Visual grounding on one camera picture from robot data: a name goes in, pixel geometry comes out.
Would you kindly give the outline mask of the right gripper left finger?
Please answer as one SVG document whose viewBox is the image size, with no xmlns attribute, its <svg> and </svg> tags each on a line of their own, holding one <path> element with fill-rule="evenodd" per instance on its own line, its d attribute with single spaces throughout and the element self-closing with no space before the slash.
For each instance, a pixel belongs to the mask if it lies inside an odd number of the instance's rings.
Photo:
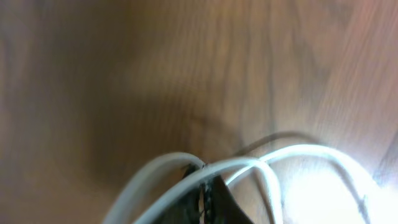
<svg viewBox="0 0 398 224">
<path fill-rule="evenodd" d="M 171 205 L 152 224 L 200 224 L 200 196 L 199 185 Z"/>
</svg>

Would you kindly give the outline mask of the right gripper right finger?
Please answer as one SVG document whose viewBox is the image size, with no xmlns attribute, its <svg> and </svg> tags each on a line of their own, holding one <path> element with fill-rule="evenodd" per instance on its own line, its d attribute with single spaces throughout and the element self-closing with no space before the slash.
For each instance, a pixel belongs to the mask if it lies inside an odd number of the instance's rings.
<svg viewBox="0 0 398 224">
<path fill-rule="evenodd" d="M 253 224 L 241 210 L 220 175 L 203 184 L 204 223 Z"/>
</svg>

